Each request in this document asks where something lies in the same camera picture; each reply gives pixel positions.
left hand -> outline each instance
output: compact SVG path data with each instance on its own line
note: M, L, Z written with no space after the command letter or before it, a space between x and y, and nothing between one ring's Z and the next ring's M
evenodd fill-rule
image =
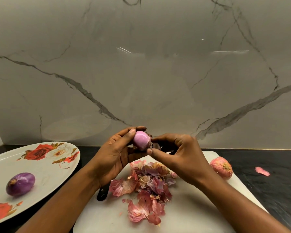
M85 166L99 182L99 188L113 180L128 163L147 156L145 151L141 152L127 147L131 144L136 131L145 130L146 127L138 126L116 133L101 146L97 154Z

forearm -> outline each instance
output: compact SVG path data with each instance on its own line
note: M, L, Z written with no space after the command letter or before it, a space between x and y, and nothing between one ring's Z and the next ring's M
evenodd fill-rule
M82 168L17 233L67 233L98 190Z
M237 233L291 233L216 173L196 182L196 187L210 199Z

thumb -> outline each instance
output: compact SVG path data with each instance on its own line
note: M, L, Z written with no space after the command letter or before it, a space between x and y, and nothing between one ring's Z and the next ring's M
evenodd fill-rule
M125 146L127 146L128 143L132 141L136 134L136 129L130 129L128 133L126 133L123 137L120 138L120 140L116 141L114 143L114 147L118 150L122 150Z
M168 168L172 169L173 159L175 158L173 155L166 154L165 152L154 148L147 149L146 152L149 156L151 156L155 160L161 162Z

plate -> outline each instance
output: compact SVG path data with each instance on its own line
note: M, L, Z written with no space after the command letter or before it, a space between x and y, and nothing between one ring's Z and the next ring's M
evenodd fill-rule
M79 149L67 142L43 142L0 154L0 223L33 206L58 188L74 171L80 160ZM30 192L9 196L8 181L29 172L35 178Z

fingernail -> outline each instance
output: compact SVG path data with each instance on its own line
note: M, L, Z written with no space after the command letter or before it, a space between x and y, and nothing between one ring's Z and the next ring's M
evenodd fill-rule
M134 134L135 132L136 132L136 129L134 129L134 128L129 130L130 134Z

